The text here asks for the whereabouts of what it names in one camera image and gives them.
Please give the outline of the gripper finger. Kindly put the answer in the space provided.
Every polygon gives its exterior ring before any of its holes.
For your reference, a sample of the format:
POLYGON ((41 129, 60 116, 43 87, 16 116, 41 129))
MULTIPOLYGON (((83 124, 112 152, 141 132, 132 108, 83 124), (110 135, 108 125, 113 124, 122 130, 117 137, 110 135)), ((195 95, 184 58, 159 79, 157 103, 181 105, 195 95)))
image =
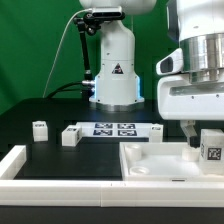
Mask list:
POLYGON ((180 127, 187 138, 188 145, 198 148, 200 146, 200 138, 195 130, 195 122, 193 120, 181 120, 180 127))

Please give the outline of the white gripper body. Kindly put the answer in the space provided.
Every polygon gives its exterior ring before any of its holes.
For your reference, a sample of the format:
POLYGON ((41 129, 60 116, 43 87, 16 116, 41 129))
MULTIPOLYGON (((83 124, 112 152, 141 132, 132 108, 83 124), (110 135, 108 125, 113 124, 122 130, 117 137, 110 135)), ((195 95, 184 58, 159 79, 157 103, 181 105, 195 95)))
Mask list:
POLYGON ((157 86, 158 110, 165 120, 224 120, 224 78, 190 84, 187 74, 166 76, 157 86))

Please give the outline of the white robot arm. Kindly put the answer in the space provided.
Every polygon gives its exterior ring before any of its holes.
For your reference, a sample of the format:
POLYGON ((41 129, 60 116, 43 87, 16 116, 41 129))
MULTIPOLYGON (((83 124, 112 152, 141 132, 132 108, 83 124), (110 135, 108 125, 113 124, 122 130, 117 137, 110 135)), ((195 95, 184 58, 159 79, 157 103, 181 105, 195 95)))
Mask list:
MULTIPOLYGON (((79 0, 88 31, 100 29, 101 70, 90 102, 108 111, 144 101, 134 72, 134 35, 121 22, 151 11, 157 0, 79 0)), ((169 36, 178 48, 156 64, 158 110, 195 135, 197 120, 224 121, 224 0, 169 0, 169 36)))

